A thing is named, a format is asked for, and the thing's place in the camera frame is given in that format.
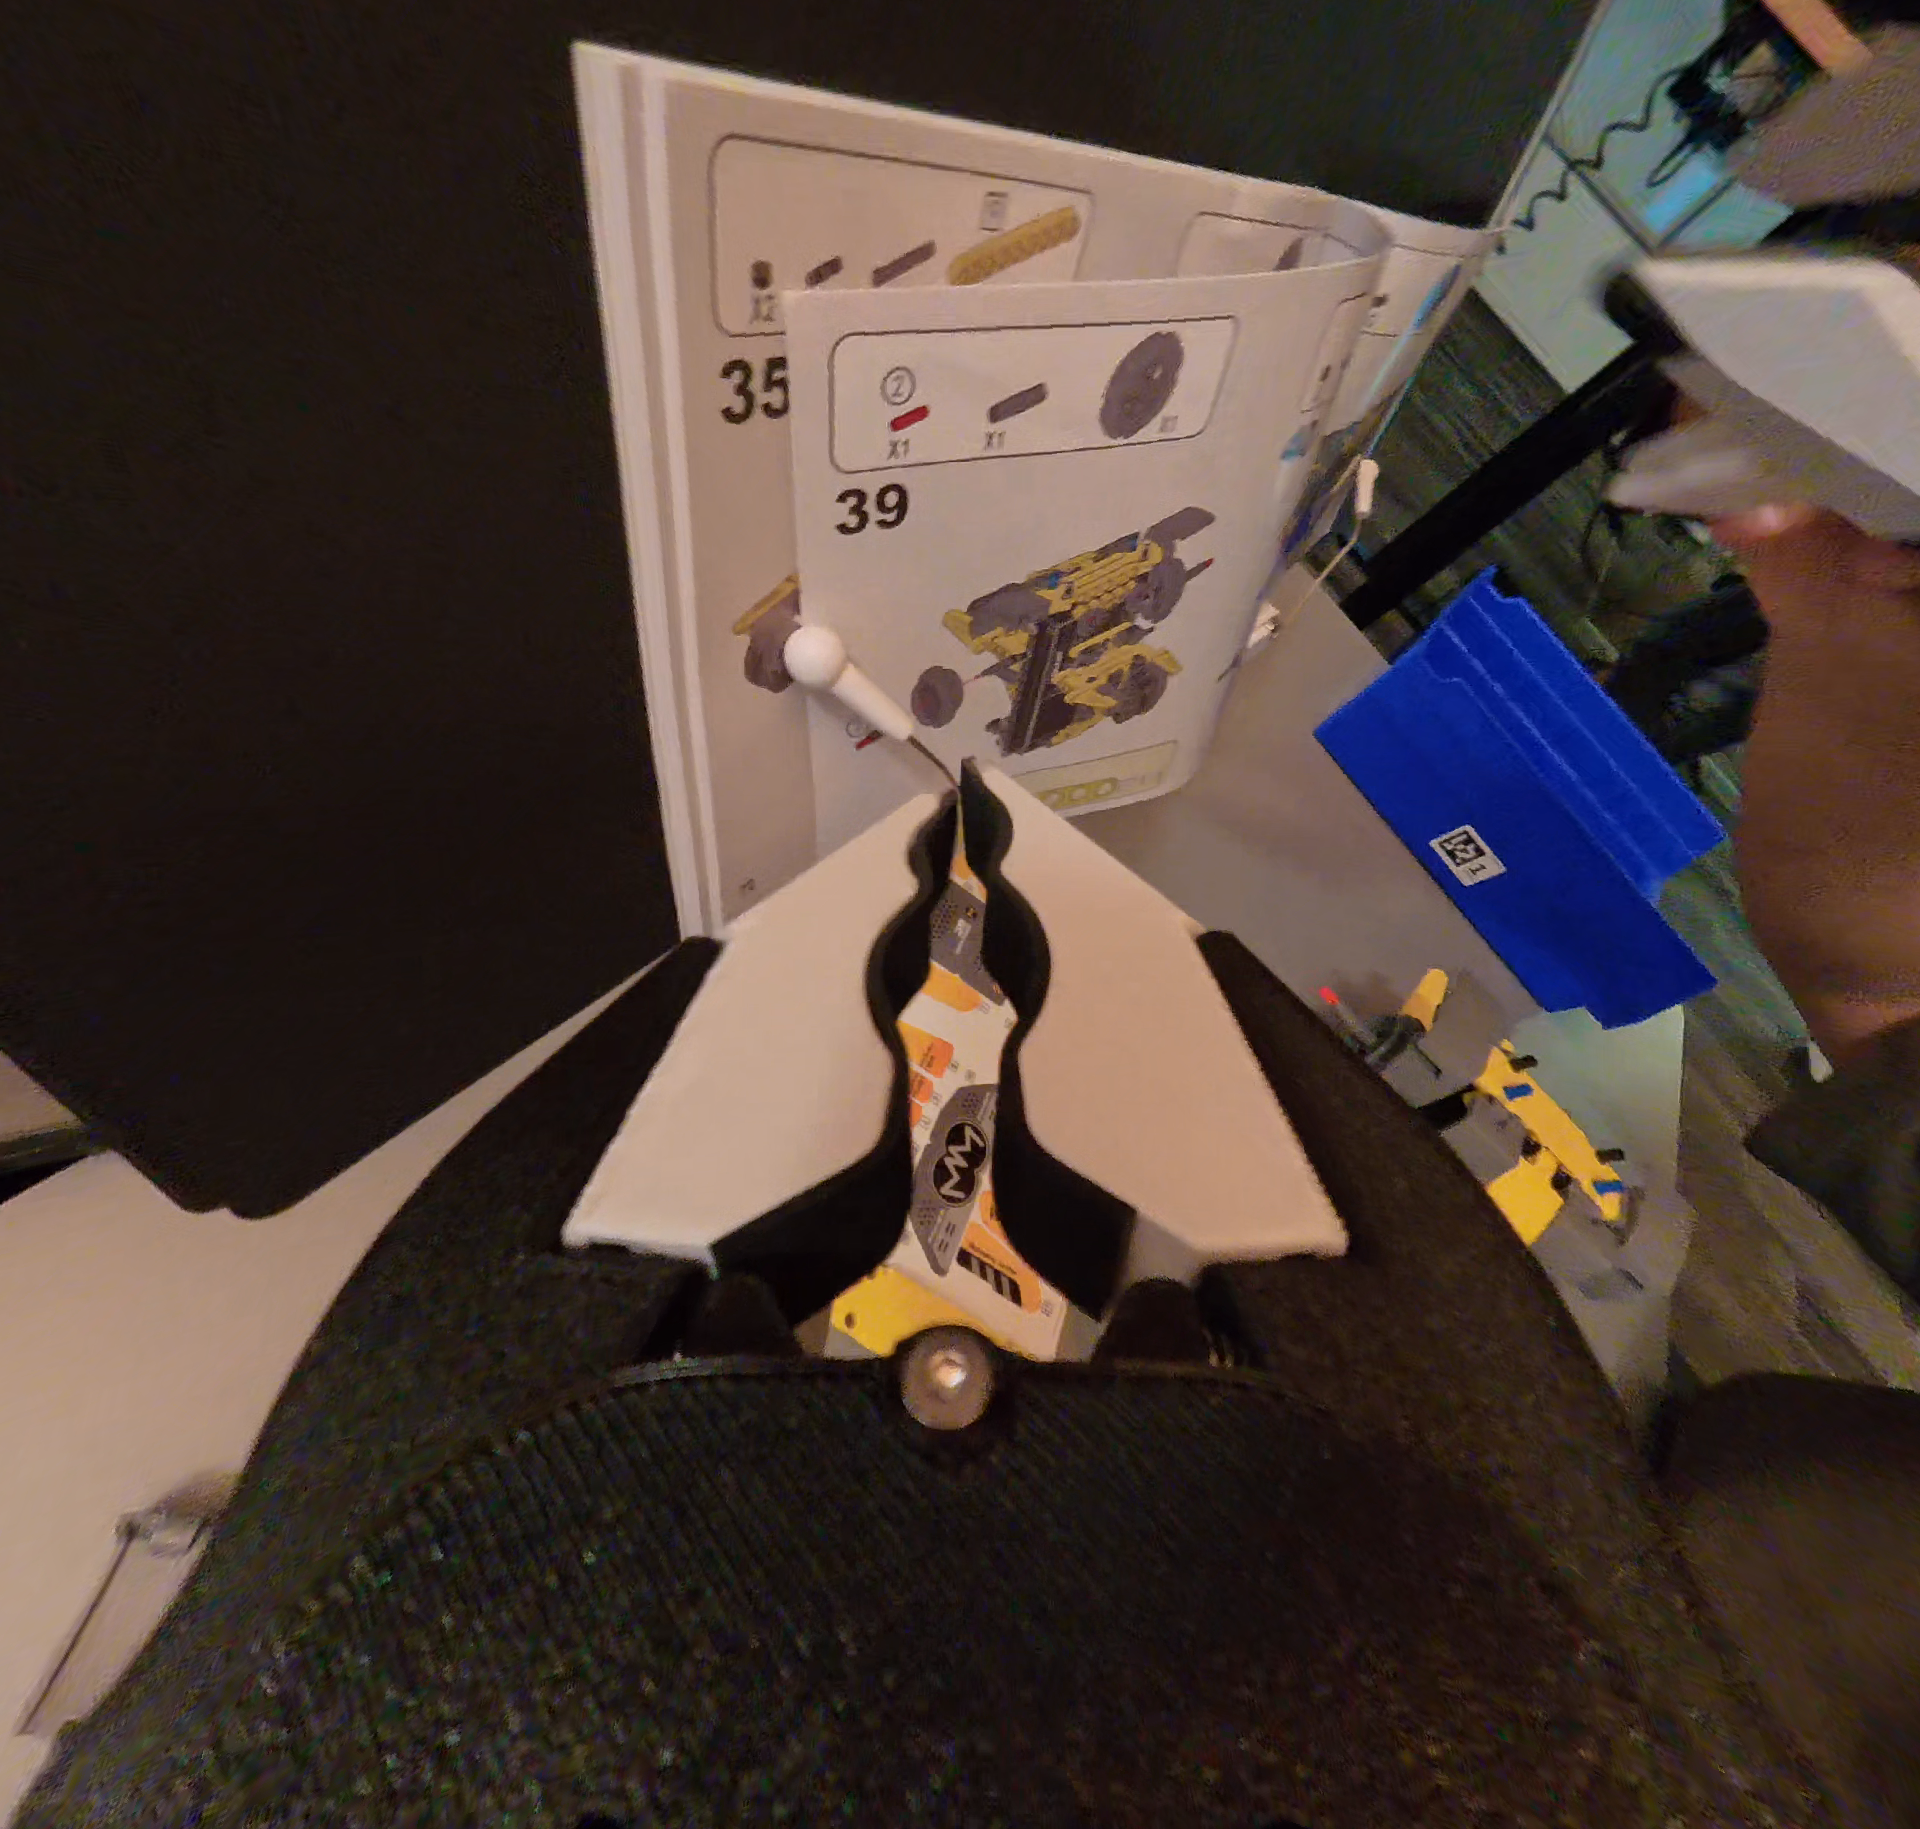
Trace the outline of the black metal table leg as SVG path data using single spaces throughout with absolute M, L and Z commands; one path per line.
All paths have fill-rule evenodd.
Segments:
M 1618 442 L 1665 394 L 1651 349 L 1633 344 L 1615 356 L 1377 547 L 1339 603 L 1346 618 L 1358 631 L 1374 629 L 1555 481 Z

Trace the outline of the person's right hand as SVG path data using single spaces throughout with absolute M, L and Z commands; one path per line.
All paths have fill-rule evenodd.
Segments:
M 1768 640 L 1741 785 L 1810 800 L 1915 773 L 1918 558 L 1854 519 L 1765 502 L 1709 527 L 1756 598 Z

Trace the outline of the person's dark brown shirt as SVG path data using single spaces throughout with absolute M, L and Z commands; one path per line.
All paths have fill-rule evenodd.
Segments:
M 1822 1204 L 1915 1316 L 1915 1022 L 1795 1086 L 1747 1149 Z M 1827 1820 L 1915 1825 L 1915 1389 L 1733 1376 L 1677 1411 L 1661 1479 L 1693 1575 L 1827 1785 Z

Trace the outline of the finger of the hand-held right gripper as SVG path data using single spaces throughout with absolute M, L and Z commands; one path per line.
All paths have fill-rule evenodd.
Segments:
M 1722 517 L 1764 502 L 1765 463 L 1733 432 L 1654 432 L 1609 479 L 1609 504 L 1634 513 Z
M 1733 432 L 1765 463 L 1765 502 L 1915 542 L 1913 250 L 1646 256 L 1600 303 L 1693 407 L 1661 432 Z

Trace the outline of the white-tipped page holder peg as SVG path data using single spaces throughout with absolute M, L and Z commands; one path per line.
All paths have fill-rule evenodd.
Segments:
M 781 641 L 779 661 L 796 686 L 827 696 L 868 734 L 905 747 L 948 785 L 957 785 L 947 762 L 919 737 L 913 713 L 879 689 L 877 681 L 853 661 L 845 641 L 834 629 L 802 622 Z
M 1309 565 L 1316 586 L 1340 568 L 1360 543 L 1374 516 L 1380 481 L 1380 463 L 1358 455 L 1334 472 L 1328 485 L 1313 496 L 1298 531 L 1300 560 Z

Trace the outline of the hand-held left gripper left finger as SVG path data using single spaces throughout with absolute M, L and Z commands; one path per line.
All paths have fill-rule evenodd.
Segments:
M 897 1017 L 920 983 L 957 799 L 916 797 L 715 940 L 563 1221 L 764 1285 L 805 1319 L 890 1252 L 911 1200 Z

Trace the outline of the yellow grey toy brick vehicle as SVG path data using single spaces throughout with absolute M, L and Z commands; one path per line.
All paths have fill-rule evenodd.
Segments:
M 1331 985 L 1320 1012 L 1346 1047 L 1398 1093 L 1482 1185 L 1525 1243 L 1585 1222 L 1620 1245 L 1640 1192 L 1620 1147 L 1599 1147 L 1552 1097 L 1539 1060 L 1501 1034 L 1500 1002 L 1468 972 L 1428 967 L 1392 1009 L 1360 1012 Z

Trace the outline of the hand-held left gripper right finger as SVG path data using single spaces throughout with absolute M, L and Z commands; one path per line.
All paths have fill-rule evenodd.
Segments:
M 1213 974 L 1213 935 L 974 759 L 960 840 L 1010 1009 L 991 1189 L 1023 1260 L 1108 1316 L 1137 1282 L 1340 1257 L 1347 1228 Z

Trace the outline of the blue storage bin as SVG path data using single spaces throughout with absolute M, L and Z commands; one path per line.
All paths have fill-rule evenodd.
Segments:
M 1316 738 L 1542 1011 L 1618 1029 L 1712 989 L 1661 896 L 1722 827 L 1496 571 Z

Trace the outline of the toy assembly instruction booklet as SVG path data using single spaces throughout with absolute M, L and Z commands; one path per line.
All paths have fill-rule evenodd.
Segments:
M 956 769 L 1184 785 L 1305 511 L 1497 233 L 581 40 L 571 79 L 677 922 Z

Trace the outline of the yellow grey sticker sheet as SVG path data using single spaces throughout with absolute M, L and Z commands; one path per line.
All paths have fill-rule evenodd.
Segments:
M 991 1185 L 1013 1009 L 987 972 L 987 893 L 962 861 L 930 913 L 930 960 L 897 1018 L 911 1198 L 888 1265 L 1010 1354 L 1051 1359 L 1066 1303 L 1010 1245 Z

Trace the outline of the yellow plastic toy plate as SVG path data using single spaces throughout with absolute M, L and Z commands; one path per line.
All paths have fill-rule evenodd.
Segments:
M 834 1356 L 888 1357 L 905 1338 L 933 1327 L 982 1333 L 985 1323 L 941 1282 L 894 1263 L 877 1265 L 827 1308 L 827 1346 Z

